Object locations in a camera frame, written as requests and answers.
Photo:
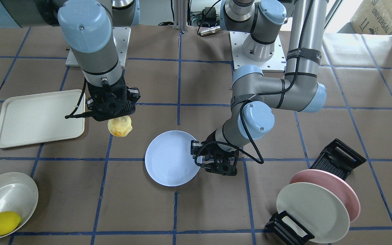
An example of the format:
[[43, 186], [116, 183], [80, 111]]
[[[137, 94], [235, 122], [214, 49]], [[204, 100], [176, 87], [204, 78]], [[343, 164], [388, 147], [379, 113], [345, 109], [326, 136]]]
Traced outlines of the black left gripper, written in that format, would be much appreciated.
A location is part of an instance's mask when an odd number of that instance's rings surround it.
[[204, 156], [205, 161], [213, 159], [211, 163], [202, 163], [201, 167], [205, 171], [224, 176], [236, 176], [238, 162], [237, 151], [225, 151], [216, 141], [216, 131], [212, 132], [208, 138], [200, 143], [192, 140], [190, 143], [190, 153], [192, 157]]

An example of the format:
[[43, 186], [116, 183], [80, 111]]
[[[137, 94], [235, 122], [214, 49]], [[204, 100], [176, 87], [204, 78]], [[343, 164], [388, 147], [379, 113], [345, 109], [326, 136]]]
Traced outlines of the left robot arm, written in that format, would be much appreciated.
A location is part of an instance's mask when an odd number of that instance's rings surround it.
[[[244, 65], [233, 74], [231, 117], [202, 143], [192, 141], [190, 152], [196, 166], [224, 176], [237, 174], [236, 164], [242, 147], [252, 144], [257, 157], [263, 157], [255, 140], [274, 126], [271, 109], [314, 113], [326, 101], [325, 86], [317, 82], [322, 60], [327, 0], [291, 0], [293, 6], [290, 43], [283, 79], [266, 77], [257, 65]], [[257, 49], [272, 51], [280, 27], [288, 16], [283, 1], [223, 0], [220, 26], [223, 30], [249, 33], [246, 56], [255, 61], [270, 59]]]

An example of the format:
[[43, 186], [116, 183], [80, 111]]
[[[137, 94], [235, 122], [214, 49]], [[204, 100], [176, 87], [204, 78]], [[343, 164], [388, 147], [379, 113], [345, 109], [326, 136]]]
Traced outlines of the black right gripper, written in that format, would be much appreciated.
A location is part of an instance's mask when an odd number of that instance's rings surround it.
[[103, 82], [102, 86], [98, 87], [87, 82], [87, 88], [90, 97], [86, 99], [86, 106], [89, 111], [85, 115], [96, 121], [133, 114], [136, 111], [135, 103], [141, 97], [138, 88], [129, 88], [126, 85], [124, 76], [113, 85]]

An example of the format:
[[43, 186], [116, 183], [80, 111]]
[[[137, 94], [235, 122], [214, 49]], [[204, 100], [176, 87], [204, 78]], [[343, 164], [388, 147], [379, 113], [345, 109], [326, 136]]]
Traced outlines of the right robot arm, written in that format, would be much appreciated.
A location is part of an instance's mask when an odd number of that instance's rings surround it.
[[0, 0], [0, 28], [60, 27], [90, 94], [87, 112], [65, 118], [106, 121], [133, 114], [140, 99], [138, 88], [126, 85], [113, 33], [137, 25], [139, 7], [137, 0]]

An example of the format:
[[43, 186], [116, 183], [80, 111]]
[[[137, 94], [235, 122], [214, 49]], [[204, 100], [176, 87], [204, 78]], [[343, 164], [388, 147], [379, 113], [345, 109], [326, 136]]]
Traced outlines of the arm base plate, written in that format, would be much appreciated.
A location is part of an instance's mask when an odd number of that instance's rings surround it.
[[255, 65], [263, 72], [284, 72], [286, 60], [282, 43], [277, 36], [274, 43], [255, 42], [249, 33], [230, 32], [234, 70], [245, 65]]
[[99, 51], [107, 45], [111, 38], [118, 55], [120, 66], [121, 68], [125, 68], [131, 32], [131, 27], [113, 27], [112, 34], [109, 34], [109, 36], [94, 37], [92, 41], [87, 41], [87, 44], [93, 45], [93, 47], [87, 48], [87, 53]]

